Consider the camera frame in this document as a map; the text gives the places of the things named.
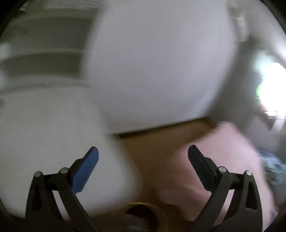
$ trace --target pink cloth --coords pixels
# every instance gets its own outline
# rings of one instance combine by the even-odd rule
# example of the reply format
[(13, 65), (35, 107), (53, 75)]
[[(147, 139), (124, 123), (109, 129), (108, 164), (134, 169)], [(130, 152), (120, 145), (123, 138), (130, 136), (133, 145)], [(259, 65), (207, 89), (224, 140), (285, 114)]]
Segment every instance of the pink cloth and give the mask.
[[(210, 133), (192, 143), (186, 144), (162, 164), (161, 175), (155, 183), (159, 199), (176, 205), (183, 217), (194, 221), (210, 197), (188, 160), (188, 148), (195, 144), (202, 154), (211, 158), (217, 166), (224, 166), (230, 172), (253, 172), (260, 194), (263, 230), (272, 222), (274, 209), (272, 193), (265, 181), (263, 167), (254, 146), (231, 123), (223, 122)], [(217, 223), (224, 218), (233, 190), (229, 192)]]

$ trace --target wooden floor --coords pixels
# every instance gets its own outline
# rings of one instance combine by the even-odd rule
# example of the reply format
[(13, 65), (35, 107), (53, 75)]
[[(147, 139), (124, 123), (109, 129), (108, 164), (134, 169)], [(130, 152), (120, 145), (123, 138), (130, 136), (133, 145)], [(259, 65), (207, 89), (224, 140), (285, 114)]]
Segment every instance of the wooden floor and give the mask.
[(169, 231), (187, 231), (191, 223), (182, 218), (176, 207), (163, 204), (156, 198), (151, 186), (156, 175), (156, 167), (185, 143), (200, 138), (211, 128), (211, 124), (206, 119), (198, 119), (120, 136), (121, 142), (142, 175), (143, 191), (138, 201), (160, 207), (169, 218)]

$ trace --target silver screw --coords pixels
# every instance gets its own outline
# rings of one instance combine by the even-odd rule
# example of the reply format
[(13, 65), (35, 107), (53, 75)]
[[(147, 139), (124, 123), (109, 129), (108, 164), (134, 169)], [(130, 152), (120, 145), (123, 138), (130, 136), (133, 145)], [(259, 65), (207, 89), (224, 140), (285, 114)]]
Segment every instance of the silver screw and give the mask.
[(69, 171), (69, 169), (67, 167), (63, 167), (60, 172), (61, 174), (66, 174)]
[(34, 176), (35, 176), (35, 177), (39, 177), (41, 174), (42, 174), (42, 172), (37, 171), (37, 172), (35, 172)]
[(252, 175), (252, 171), (247, 170), (247, 171), (246, 171), (246, 174), (249, 175), (249, 176), (251, 176), (251, 175)]
[(219, 167), (219, 171), (222, 172), (222, 173), (225, 173), (227, 171), (227, 169), (223, 166), (220, 166)]

